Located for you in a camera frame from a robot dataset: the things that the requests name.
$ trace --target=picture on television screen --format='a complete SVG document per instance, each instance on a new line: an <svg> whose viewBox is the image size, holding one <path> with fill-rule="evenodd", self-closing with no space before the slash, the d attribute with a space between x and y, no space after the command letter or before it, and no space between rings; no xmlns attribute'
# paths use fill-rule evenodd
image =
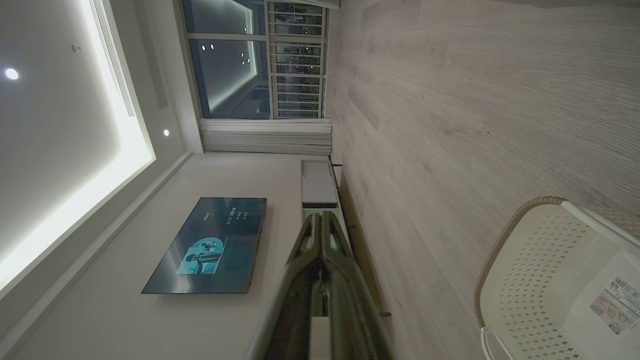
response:
<svg viewBox="0 0 640 360"><path fill-rule="evenodd" d="M247 293L266 203L201 198L142 293Z"/></svg>

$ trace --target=white plastic basket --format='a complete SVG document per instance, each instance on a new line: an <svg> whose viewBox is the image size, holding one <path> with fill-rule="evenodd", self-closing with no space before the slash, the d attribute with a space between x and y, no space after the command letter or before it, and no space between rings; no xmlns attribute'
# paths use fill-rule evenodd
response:
<svg viewBox="0 0 640 360"><path fill-rule="evenodd" d="M540 198L520 208L485 266L476 312L511 359L640 359L640 218Z"/></svg>

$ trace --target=wooden floor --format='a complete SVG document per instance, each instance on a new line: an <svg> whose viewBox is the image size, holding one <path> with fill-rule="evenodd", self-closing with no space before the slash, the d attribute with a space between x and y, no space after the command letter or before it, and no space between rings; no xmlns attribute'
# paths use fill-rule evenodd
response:
<svg viewBox="0 0 640 360"><path fill-rule="evenodd" d="M401 359L482 359L482 265L525 201L640 214L640 3L342 0L329 75Z"/></svg>

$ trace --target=product sticker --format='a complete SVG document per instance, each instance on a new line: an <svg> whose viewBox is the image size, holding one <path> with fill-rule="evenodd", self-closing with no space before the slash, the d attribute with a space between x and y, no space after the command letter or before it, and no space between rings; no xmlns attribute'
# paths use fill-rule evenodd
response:
<svg viewBox="0 0 640 360"><path fill-rule="evenodd" d="M616 276L589 308L620 335L640 319L640 291Z"/></svg>

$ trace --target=ceiling light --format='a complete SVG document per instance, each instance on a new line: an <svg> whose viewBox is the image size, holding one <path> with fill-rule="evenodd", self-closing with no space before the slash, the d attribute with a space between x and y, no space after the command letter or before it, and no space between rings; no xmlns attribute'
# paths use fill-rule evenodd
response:
<svg viewBox="0 0 640 360"><path fill-rule="evenodd" d="M18 78L18 72L12 68L6 69L4 71L4 74L6 75L6 77L10 78L11 80L16 80Z"/></svg>

